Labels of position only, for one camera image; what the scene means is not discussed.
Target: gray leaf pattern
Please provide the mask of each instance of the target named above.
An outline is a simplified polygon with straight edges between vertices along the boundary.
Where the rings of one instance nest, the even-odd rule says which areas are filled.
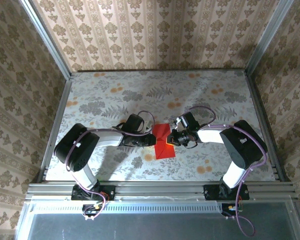
[[[261,136],[243,71],[81,72],[73,76],[57,142],[75,123],[111,128],[141,110],[153,113],[157,124],[174,128],[178,116],[200,105],[216,112],[214,124],[245,119]],[[191,112],[200,124],[213,117],[203,108]],[[152,120],[146,113],[141,116],[147,122]],[[175,147],[174,151],[173,158],[156,159],[154,146],[97,147],[89,166],[99,180],[105,181],[218,181],[231,163],[225,146],[219,143],[200,144],[194,149]],[[37,162],[38,156],[31,159]],[[46,179],[72,180],[56,157],[51,159]],[[270,163],[253,171],[249,180],[274,180]]]

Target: red cloth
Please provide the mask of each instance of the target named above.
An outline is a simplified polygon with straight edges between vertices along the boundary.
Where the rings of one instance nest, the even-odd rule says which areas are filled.
[[[154,125],[153,135],[156,137],[156,145],[154,146],[155,158],[167,159],[174,158],[175,148],[173,145],[167,144],[167,136],[171,133],[168,123]]]

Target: wallpaper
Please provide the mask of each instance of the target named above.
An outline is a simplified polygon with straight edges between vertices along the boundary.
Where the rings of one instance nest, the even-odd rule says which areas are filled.
[[[0,240],[13,237],[64,83],[18,1],[0,0]]]
[[[173,129],[176,118],[193,106],[214,109],[214,124],[245,119],[261,136],[243,70],[113,71],[74,75],[57,142],[76,123],[111,128],[142,110],[150,111],[156,124],[169,124]],[[202,108],[191,112],[199,124],[212,118]],[[141,117],[151,120],[146,113]],[[219,181],[231,163],[221,143],[174,147],[174,151],[175,157],[157,159],[154,146],[96,147],[88,164],[101,181]],[[53,156],[45,179],[72,181],[73,177]],[[249,180],[274,181],[270,162],[254,170]]]
[[[278,0],[33,0],[73,71],[245,68]]]
[[[300,199],[300,0],[293,2],[253,77]]]

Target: red fabric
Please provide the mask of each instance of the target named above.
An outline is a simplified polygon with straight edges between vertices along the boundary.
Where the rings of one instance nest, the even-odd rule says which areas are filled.
[[[174,158],[175,148],[173,145],[167,144],[167,136],[171,133],[168,123],[154,125],[153,135],[156,137],[156,145],[154,146],[155,158],[167,159]]]

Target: patterned table surface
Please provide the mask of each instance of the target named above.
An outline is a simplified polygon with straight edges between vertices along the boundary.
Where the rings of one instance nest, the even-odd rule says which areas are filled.
[[[169,123],[193,106],[215,110],[215,124],[247,120],[261,136],[256,112],[242,70],[127,71],[76,73],[57,143],[75,123],[88,128],[110,128],[132,113],[148,110],[156,123]],[[199,123],[211,114],[191,111]],[[107,181],[218,181],[231,159],[223,144],[199,144],[194,149],[175,147],[175,157],[157,160],[154,147],[98,147],[89,166],[99,180]],[[53,156],[48,181],[70,181],[65,165]],[[274,181],[270,162],[256,169],[250,181]]]

